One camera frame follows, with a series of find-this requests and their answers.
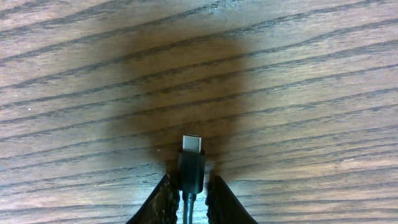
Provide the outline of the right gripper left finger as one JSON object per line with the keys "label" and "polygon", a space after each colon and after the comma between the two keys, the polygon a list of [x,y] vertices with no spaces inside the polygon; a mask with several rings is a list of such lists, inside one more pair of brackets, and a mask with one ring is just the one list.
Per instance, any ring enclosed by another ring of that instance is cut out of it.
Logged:
{"label": "right gripper left finger", "polygon": [[176,224],[179,201],[177,175],[165,174],[126,224]]}

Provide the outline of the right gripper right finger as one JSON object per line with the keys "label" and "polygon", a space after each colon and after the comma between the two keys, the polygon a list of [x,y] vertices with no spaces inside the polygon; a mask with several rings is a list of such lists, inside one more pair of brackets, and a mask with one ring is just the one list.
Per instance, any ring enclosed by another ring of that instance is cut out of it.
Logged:
{"label": "right gripper right finger", "polygon": [[206,205],[209,224],[257,224],[219,175],[208,183]]}

